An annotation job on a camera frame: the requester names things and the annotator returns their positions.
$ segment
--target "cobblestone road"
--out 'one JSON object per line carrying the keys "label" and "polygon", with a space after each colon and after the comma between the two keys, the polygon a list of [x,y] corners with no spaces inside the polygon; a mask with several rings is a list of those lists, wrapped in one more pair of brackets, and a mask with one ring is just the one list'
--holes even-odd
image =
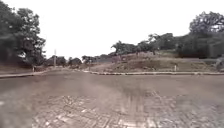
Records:
{"label": "cobblestone road", "polygon": [[223,92],[223,76],[2,79],[0,128],[223,128]]}

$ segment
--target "tree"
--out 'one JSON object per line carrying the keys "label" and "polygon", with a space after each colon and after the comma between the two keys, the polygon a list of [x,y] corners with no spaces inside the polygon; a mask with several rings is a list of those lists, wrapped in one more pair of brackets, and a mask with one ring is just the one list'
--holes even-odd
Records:
{"label": "tree", "polygon": [[0,0],[0,60],[19,57],[32,65],[40,65],[45,57],[42,51],[45,39],[39,33],[38,15],[30,9],[16,12]]}
{"label": "tree", "polygon": [[42,48],[46,40],[40,38],[39,16],[30,9],[19,9],[17,15],[22,20],[17,51],[31,64],[38,65],[43,59]]}
{"label": "tree", "polygon": [[191,33],[200,35],[210,35],[211,33],[224,31],[224,16],[219,13],[205,13],[200,15],[190,23]]}
{"label": "tree", "polygon": [[149,41],[143,40],[138,43],[137,48],[139,52],[148,52],[151,51],[151,45],[148,43]]}
{"label": "tree", "polygon": [[115,48],[115,53],[117,55],[122,55],[124,51],[124,44],[119,40],[116,44],[112,46],[112,48]]}

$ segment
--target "grassy slope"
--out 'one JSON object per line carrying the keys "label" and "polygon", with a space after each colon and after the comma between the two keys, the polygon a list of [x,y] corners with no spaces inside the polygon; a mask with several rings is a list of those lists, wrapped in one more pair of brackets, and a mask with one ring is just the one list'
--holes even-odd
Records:
{"label": "grassy slope", "polygon": [[148,71],[174,71],[174,66],[177,65],[177,71],[215,71],[211,66],[212,61],[205,61],[200,59],[182,59],[175,58],[175,55],[170,53],[160,52],[156,56],[151,53],[129,54],[122,56],[122,61],[116,63],[106,62],[97,63],[91,67],[92,71],[98,72],[148,72]]}

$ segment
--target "green tree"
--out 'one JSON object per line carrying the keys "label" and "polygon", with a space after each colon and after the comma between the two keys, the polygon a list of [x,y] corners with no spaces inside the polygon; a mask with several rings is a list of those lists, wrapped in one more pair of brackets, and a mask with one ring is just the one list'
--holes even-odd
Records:
{"label": "green tree", "polygon": [[17,15],[22,20],[20,27],[18,51],[25,56],[27,62],[38,65],[43,59],[42,48],[46,40],[40,38],[39,16],[30,9],[19,9]]}
{"label": "green tree", "polygon": [[200,15],[190,23],[190,31],[195,34],[210,35],[211,33],[223,32],[224,16],[219,13],[205,13]]}

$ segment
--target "vegetation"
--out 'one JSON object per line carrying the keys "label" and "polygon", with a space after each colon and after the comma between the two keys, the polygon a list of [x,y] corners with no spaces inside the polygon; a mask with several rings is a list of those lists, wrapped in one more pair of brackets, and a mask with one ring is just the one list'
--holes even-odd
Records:
{"label": "vegetation", "polygon": [[39,37],[39,16],[32,10],[9,8],[0,0],[0,61],[44,62],[45,39]]}
{"label": "vegetation", "polygon": [[[224,43],[224,16],[219,13],[203,12],[190,23],[190,33],[180,37],[174,37],[172,33],[163,35],[150,34],[148,40],[141,41],[137,45],[118,41],[112,47],[115,55],[129,53],[153,52],[156,50],[175,49],[179,57],[208,58],[209,47],[212,44]],[[218,57],[224,52],[224,48],[217,53]]]}

